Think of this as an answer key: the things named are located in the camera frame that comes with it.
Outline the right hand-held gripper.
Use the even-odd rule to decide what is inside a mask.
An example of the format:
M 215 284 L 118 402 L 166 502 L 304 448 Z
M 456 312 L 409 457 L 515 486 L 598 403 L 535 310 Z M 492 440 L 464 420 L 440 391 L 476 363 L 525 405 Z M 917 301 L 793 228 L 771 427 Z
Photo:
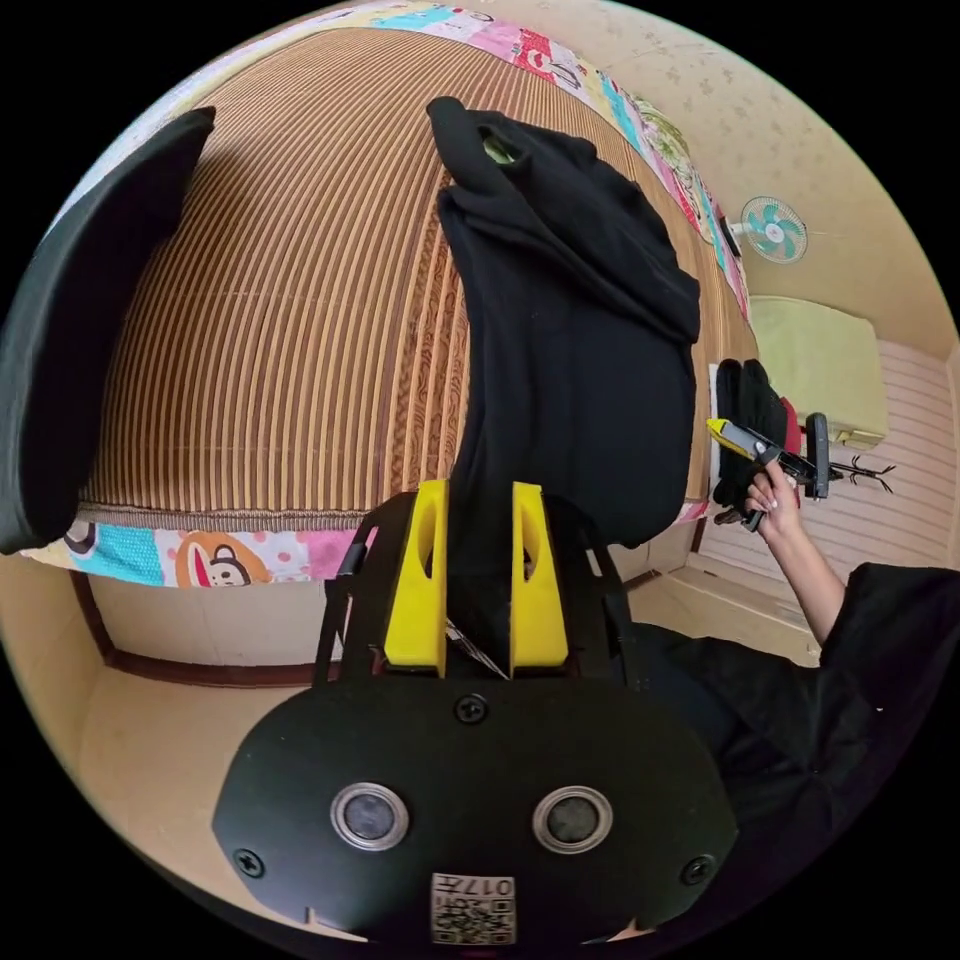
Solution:
M 749 428 L 741 427 L 730 420 L 710 418 L 707 428 L 711 437 L 725 450 L 750 462 L 750 479 L 747 485 L 770 463 L 778 463 L 803 497 L 819 499 L 819 467 L 802 456 L 786 451 L 782 446 Z

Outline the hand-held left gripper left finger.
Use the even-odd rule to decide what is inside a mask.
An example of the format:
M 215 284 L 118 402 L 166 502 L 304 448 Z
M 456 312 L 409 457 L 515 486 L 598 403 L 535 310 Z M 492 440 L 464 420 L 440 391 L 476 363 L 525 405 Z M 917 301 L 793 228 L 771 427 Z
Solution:
M 446 667 L 448 504 L 443 479 L 423 483 L 413 499 L 384 641 L 392 668 Z

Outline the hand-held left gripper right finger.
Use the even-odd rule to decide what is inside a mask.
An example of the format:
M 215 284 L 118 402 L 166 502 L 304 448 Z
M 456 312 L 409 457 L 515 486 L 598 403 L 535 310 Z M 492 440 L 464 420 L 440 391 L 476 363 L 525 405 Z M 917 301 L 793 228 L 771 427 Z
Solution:
M 562 599 L 538 485 L 512 488 L 511 674 L 558 670 L 567 660 Z

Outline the person's right hand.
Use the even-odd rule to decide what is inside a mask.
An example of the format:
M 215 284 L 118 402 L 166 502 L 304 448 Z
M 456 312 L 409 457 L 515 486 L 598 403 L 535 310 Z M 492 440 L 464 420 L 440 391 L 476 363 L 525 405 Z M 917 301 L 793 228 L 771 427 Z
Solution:
M 761 514 L 758 531 L 769 547 L 802 531 L 795 486 L 776 460 L 753 476 L 745 505 Z

